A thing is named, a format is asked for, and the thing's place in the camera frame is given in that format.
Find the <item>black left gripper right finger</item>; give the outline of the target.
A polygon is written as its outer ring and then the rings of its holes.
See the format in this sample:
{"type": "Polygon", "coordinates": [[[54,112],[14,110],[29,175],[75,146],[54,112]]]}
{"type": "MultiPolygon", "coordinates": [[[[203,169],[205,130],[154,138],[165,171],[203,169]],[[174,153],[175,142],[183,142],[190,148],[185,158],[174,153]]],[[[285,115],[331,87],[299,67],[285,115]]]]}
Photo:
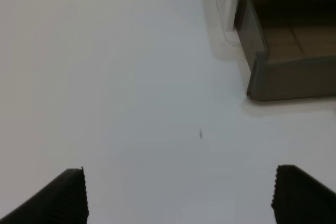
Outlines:
{"type": "Polygon", "coordinates": [[[335,192],[295,165],[279,165],[271,202],[276,223],[335,223],[335,192]]]}

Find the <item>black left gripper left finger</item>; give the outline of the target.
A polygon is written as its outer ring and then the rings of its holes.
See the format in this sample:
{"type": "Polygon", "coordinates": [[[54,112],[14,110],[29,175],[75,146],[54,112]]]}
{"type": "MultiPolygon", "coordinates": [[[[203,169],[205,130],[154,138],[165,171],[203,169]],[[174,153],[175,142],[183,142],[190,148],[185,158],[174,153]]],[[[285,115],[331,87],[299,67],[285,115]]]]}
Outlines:
{"type": "Polygon", "coordinates": [[[1,223],[87,223],[88,217],[84,170],[70,168],[1,218],[1,223]]]}

